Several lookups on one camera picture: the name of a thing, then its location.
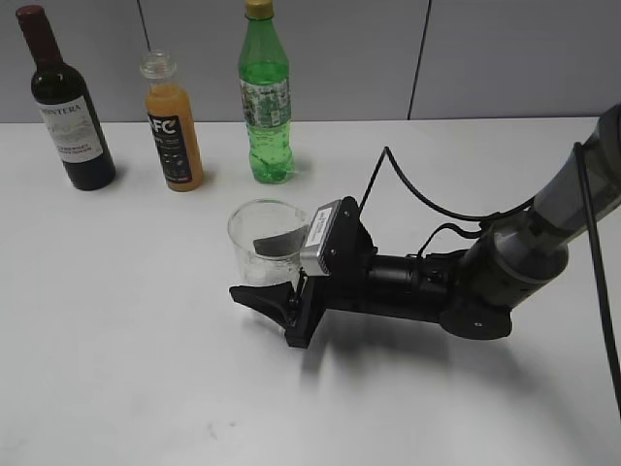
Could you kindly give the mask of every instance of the clear plastic cup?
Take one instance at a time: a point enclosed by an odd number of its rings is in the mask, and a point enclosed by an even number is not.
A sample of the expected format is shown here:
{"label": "clear plastic cup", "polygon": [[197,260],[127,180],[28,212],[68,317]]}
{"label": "clear plastic cup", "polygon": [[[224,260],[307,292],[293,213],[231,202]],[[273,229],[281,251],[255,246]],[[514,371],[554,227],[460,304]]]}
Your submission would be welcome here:
{"label": "clear plastic cup", "polygon": [[243,282],[295,286],[308,228],[306,213],[284,202],[259,199],[243,204],[228,223]]}

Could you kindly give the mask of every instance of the gray wall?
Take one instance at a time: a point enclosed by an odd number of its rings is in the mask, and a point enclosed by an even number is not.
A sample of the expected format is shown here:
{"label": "gray wall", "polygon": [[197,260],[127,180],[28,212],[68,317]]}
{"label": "gray wall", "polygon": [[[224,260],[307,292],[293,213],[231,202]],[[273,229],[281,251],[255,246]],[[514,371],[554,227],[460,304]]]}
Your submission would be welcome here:
{"label": "gray wall", "polygon": [[[145,84],[138,63],[145,38],[128,0],[35,0],[48,13],[63,58],[86,78],[99,117],[105,121],[143,120]],[[26,0],[0,0],[0,122],[41,121],[30,93],[35,65],[15,11]]]}
{"label": "gray wall", "polygon": [[[293,117],[404,119],[426,0],[275,0]],[[200,120],[239,120],[243,0],[143,0],[155,48],[177,57]]]}
{"label": "gray wall", "polygon": [[[197,120],[240,120],[243,0],[142,0],[154,47],[170,50]],[[428,0],[275,0],[297,120],[404,119]],[[39,121],[34,64],[0,0],[7,111]],[[144,120],[146,50],[133,0],[42,0],[65,59],[104,121]],[[589,116],[621,101],[621,0],[433,0],[412,118]]]}
{"label": "gray wall", "polygon": [[596,115],[621,101],[621,0],[434,0],[413,118]]}

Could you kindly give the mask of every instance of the green plastic bottle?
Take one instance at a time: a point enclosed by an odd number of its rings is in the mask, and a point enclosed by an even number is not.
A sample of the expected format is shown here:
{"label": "green plastic bottle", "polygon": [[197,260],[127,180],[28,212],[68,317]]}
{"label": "green plastic bottle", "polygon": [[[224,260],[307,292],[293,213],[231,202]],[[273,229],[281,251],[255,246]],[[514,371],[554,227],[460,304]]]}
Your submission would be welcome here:
{"label": "green plastic bottle", "polygon": [[289,147],[289,60],[274,26],[272,0],[245,0],[248,30],[240,56],[250,168],[261,183],[284,183],[293,170]]}

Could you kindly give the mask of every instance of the white table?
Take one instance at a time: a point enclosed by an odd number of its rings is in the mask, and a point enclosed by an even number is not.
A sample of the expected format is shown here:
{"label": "white table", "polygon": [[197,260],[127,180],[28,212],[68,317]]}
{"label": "white table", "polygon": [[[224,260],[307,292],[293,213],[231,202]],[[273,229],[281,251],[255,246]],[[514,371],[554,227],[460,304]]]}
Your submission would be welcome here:
{"label": "white table", "polygon": [[[487,214],[537,192],[593,126],[295,123],[299,175],[261,185],[244,127],[205,123],[209,180],[175,193],[146,124],[105,125],[120,176],[94,192],[70,187],[43,125],[0,125],[0,464],[621,464],[585,237],[496,342],[328,312],[310,349],[294,350],[228,294],[226,221],[247,200],[311,213],[359,199],[389,145],[436,202]],[[381,253],[404,255],[442,218],[386,166],[363,221]],[[601,234],[619,335],[621,212]],[[468,244],[447,232],[430,250]]]}

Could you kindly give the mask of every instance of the glass bottle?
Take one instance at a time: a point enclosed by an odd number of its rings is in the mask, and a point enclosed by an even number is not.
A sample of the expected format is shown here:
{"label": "glass bottle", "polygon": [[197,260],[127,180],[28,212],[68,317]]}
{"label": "glass bottle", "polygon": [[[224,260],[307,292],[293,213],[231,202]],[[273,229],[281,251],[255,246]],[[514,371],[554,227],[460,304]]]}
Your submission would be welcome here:
{"label": "glass bottle", "polygon": [[204,178],[187,92],[175,82],[177,64],[169,53],[150,51],[140,66],[148,81],[148,122],[164,178],[174,191],[191,191]]}

